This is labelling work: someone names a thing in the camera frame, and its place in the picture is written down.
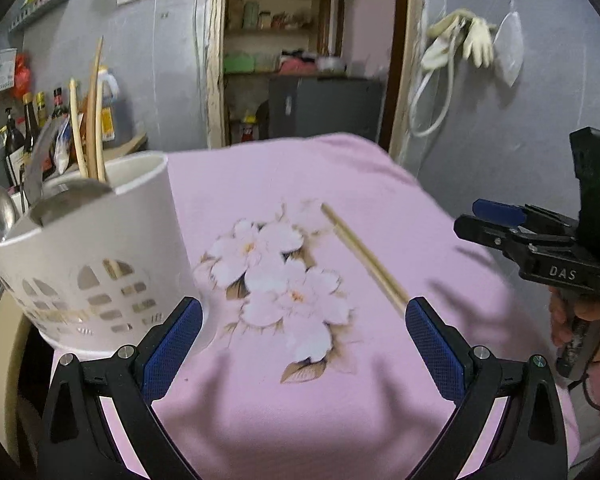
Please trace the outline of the person right hand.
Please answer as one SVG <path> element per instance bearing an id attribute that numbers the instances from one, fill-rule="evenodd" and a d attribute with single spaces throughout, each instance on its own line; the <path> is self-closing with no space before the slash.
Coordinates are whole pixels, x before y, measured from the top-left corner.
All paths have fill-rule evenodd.
<path id="1" fill-rule="evenodd" d="M 550 288 L 550 338 L 556 347 L 566 344 L 572 339 L 571 324 L 568 321 L 567 301 L 558 288 Z M 573 304 L 573 313 L 581 320 L 588 322 L 600 321 L 600 301 L 578 300 Z M 600 361 L 600 351 L 596 360 Z"/>

